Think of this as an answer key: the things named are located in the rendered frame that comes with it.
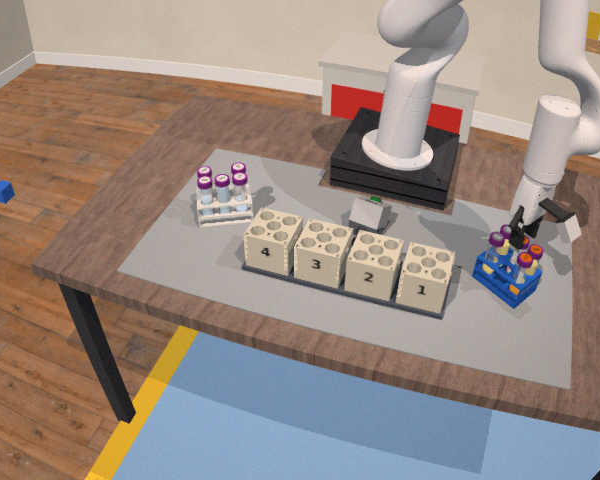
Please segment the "white tube rack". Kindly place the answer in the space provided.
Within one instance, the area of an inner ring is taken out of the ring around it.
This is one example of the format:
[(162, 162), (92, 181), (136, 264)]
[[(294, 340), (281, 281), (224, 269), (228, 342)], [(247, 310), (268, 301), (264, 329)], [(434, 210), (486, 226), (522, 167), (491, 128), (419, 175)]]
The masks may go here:
[[(217, 200), (216, 195), (216, 187), (213, 186), (213, 203), (211, 205), (202, 205), (200, 199), (200, 191), (197, 188), (197, 211), (198, 211), (198, 219), (200, 228), (208, 228), (208, 227), (217, 227), (217, 226), (227, 226), (227, 225), (237, 225), (237, 224), (247, 224), (253, 221), (253, 208), (252, 208), (252, 198), (250, 192), (249, 181), (247, 182), (247, 200), (244, 202), (238, 202), (235, 200), (234, 194), (234, 185), (230, 183), (230, 200), (228, 203), (221, 204)], [(251, 204), (251, 207), (250, 207)], [(248, 205), (248, 211), (246, 212), (236, 212), (235, 207), (238, 205)], [(229, 207), (231, 206), (231, 213), (219, 214), (219, 207)], [(207, 215), (202, 216), (202, 210), (200, 209), (209, 209), (214, 208), (215, 215)], [(200, 211), (200, 215), (199, 215)], [(242, 217), (243, 216), (243, 217)], [(252, 218), (251, 218), (252, 217)], [(226, 219), (225, 219), (226, 218)], [(201, 221), (201, 223), (200, 223)]]

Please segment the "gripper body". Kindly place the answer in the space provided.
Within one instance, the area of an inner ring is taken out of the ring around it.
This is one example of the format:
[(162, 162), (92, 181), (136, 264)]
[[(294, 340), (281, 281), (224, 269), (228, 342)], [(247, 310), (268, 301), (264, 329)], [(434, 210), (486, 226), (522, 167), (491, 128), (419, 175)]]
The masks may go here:
[[(516, 190), (509, 215), (513, 217), (520, 206), (524, 207), (524, 226), (530, 225), (547, 211), (539, 206), (539, 202), (546, 198), (553, 200), (556, 184), (544, 184), (530, 178), (524, 172)], [(555, 186), (555, 187), (554, 187)]]

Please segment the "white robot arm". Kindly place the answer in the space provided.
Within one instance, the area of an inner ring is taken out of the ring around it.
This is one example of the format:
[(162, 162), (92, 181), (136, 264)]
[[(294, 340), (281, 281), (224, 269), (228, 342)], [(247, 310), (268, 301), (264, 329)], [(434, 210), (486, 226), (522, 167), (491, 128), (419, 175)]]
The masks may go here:
[[(431, 163), (433, 151), (423, 138), (437, 77), (468, 36), (462, 1), (388, 0), (382, 6), (381, 37), (411, 49), (390, 65), (378, 129), (362, 139), (363, 151), (375, 162), (406, 171)], [(600, 78), (585, 56), (589, 7), (590, 0), (541, 0), (539, 62), (576, 85), (580, 107), (558, 94), (539, 98), (523, 170), (540, 183), (559, 183), (570, 157), (600, 151)], [(538, 205), (558, 219), (562, 244), (582, 235), (575, 213), (549, 198)]]

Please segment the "grey flat mat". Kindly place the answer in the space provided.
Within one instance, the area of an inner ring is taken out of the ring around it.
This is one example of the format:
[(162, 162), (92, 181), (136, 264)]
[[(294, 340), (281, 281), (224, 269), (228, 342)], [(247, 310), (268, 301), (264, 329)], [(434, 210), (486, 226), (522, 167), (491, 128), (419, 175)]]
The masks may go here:
[[(355, 197), (318, 186), (326, 170), (215, 149), (202, 166), (212, 180), (244, 163), (253, 219), (260, 208), (348, 227)], [(201, 167), (202, 167), (201, 166)], [(200, 228), (197, 172), (117, 272), (217, 303), (340, 337), (502, 376), (570, 390), (572, 242), (542, 220), (537, 289), (515, 309), (472, 277), (489, 236), (510, 224), (509, 211), (455, 198), (452, 216), (392, 205), (381, 235), (455, 252), (442, 320), (242, 270), (251, 223)], [(528, 246), (528, 247), (529, 247)]]

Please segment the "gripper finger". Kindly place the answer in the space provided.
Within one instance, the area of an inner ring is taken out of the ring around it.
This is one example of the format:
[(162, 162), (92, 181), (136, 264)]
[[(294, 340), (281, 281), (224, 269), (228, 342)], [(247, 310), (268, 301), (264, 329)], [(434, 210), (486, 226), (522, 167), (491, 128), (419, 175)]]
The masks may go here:
[[(525, 238), (525, 230), (527, 228), (527, 226), (524, 226), (524, 221), (523, 221), (523, 213), (524, 213), (524, 207), (520, 206), (518, 211), (516, 212), (515, 216), (513, 217), (513, 219), (511, 220), (509, 227), (511, 228), (511, 230), (513, 229), (513, 231), (511, 231), (510, 234), (510, 238), (509, 238), (509, 243), (512, 244), (512, 246), (514, 246), (516, 249), (520, 250)], [(521, 219), (522, 218), (522, 219)], [(523, 227), (522, 229), (518, 226), (518, 223), (522, 223)], [(516, 233), (515, 233), (516, 232)]]
[(543, 219), (543, 215), (541, 217), (539, 217), (535, 222), (528, 225), (527, 229), (525, 230), (525, 233), (533, 239), (536, 238), (536, 235), (537, 235), (537, 232), (538, 232), (538, 229), (540, 226), (539, 223), (541, 223), (542, 219)]

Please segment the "beige bucket adapter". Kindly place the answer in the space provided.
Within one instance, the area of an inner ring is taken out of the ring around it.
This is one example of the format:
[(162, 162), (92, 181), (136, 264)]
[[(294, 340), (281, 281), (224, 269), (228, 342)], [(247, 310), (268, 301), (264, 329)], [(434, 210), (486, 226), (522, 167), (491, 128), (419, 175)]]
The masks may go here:
[(294, 278), (338, 289), (352, 236), (353, 228), (309, 218), (294, 246)]
[(410, 242), (402, 264), (396, 303), (440, 314), (452, 276), (454, 254)]
[(389, 301), (403, 244), (401, 239), (359, 230), (347, 258), (344, 290)]
[(303, 217), (262, 208), (244, 233), (246, 265), (288, 276)]

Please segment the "blue sample rack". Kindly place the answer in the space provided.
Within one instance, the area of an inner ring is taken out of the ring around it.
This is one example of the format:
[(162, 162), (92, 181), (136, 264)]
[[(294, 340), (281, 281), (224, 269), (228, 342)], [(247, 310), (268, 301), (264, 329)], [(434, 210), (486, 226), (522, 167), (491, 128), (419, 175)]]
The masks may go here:
[[(500, 299), (502, 299), (513, 309), (515, 309), (520, 303), (522, 303), (533, 292), (535, 292), (540, 277), (542, 275), (542, 271), (537, 268), (534, 275), (526, 276), (526, 280), (523, 284), (516, 283), (512, 279), (516, 265), (513, 265), (509, 261), (511, 252), (512, 249), (509, 248), (507, 255), (499, 255), (498, 261), (496, 263), (489, 263), (487, 260), (485, 260), (486, 251), (483, 252), (482, 254), (477, 256), (472, 277), (479, 281), (486, 288), (488, 288), (495, 295), (497, 295)], [(483, 265), (482, 262), (488, 267), (490, 267), (492, 270), (494, 270), (494, 272), (489, 275), (483, 269), (481, 269)], [(500, 267), (500, 265), (502, 266)], [(510, 273), (506, 272), (507, 266), (511, 268)], [(510, 283), (520, 290), (517, 296), (509, 290)]]

